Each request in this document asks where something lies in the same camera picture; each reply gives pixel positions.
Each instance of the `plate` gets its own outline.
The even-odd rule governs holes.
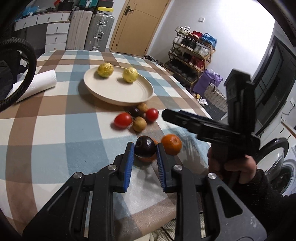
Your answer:
[[[125,68],[113,66],[114,71],[108,78],[97,73],[98,67],[85,72],[83,79],[87,89],[97,98],[110,104],[132,106],[151,99],[154,93],[150,82],[139,74],[133,83],[122,78]]]

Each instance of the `human hand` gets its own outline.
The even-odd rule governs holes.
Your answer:
[[[210,147],[207,153],[207,157],[209,158],[209,172],[215,173],[221,180],[223,180],[223,176],[220,173],[221,164],[213,158],[212,152],[212,147]],[[239,183],[246,184],[254,178],[257,170],[257,165],[255,160],[251,156],[245,155],[245,158],[243,159],[230,160],[226,162],[224,164],[224,169],[231,172],[240,171],[241,173],[239,176]]]

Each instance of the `checkered tablecloth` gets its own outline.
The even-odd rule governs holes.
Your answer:
[[[160,141],[165,134],[177,134],[183,142],[177,161],[194,172],[206,169],[208,144],[161,117],[139,134],[110,127],[123,107],[92,96],[83,82],[85,71],[103,62],[133,66],[147,78],[155,92],[147,105],[160,115],[166,108],[206,115],[165,69],[148,60],[93,51],[43,54],[36,73],[54,69],[56,87],[0,113],[0,208],[19,233],[73,173],[98,172],[140,135]],[[117,240],[159,228],[175,216],[175,204],[175,195],[161,189],[156,162],[135,161],[127,193],[114,195]]]

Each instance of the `plate rim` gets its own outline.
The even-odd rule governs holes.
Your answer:
[[[113,68],[115,67],[115,68],[121,68],[121,69],[126,69],[126,68],[124,68],[124,67],[121,67],[121,66],[114,66],[114,65],[112,65],[113,66]],[[99,65],[97,66],[97,67],[93,67],[93,68],[90,68],[90,69],[88,69],[85,73],[84,73],[84,75],[83,75],[83,82],[84,82],[84,84],[85,84],[85,86],[87,87],[87,89],[90,91],[90,93],[92,94],[92,95],[94,95],[92,92],[94,92],[92,89],[90,89],[88,86],[87,86],[87,84],[85,83],[85,75],[86,75],[86,73],[87,72],[89,72],[89,71],[91,71],[92,69],[97,69],[99,67]],[[114,99],[111,99],[111,98],[109,98],[109,97],[106,97],[106,96],[103,96],[103,95],[100,95],[100,94],[98,94],[98,93],[96,93],[96,92],[94,92],[94,93],[96,93],[97,95],[99,95],[99,96],[102,96],[103,98],[105,98],[105,99],[110,99],[110,100],[112,100],[112,101],[114,101],[114,102],[121,102],[121,103],[128,103],[128,104],[137,104],[137,103],[143,103],[143,102],[146,102],[146,101],[148,101],[148,100],[150,100],[152,97],[153,97],[153,94],[154,94],[154,87],[153,87],[153,85],[150,83],[150,81],[148,80],[148,79],[146,79],[143,75],[141,75],[141,74],[139,74],[142,78],[144,78],[149,84],[150,84],[150,86],[152,87],[152,94],[148,97],[148,98],[146,98],[146,99],[144,99],[143,101],[140,101],[140,102],[123,102],[123,101],[119,101],[119,100],[114,100]]]

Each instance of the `red cherry tomato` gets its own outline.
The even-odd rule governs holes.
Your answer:
[[[114,119],[114,124],[119,128],[126,128],[132,123],[132,118],[129,113],[123,112],[120,113]]]
[[[156,121],[158,118],[158,115],[159,115],[159,112],[155,108],[151,108],[146,111],[146,118],[151,122]]]

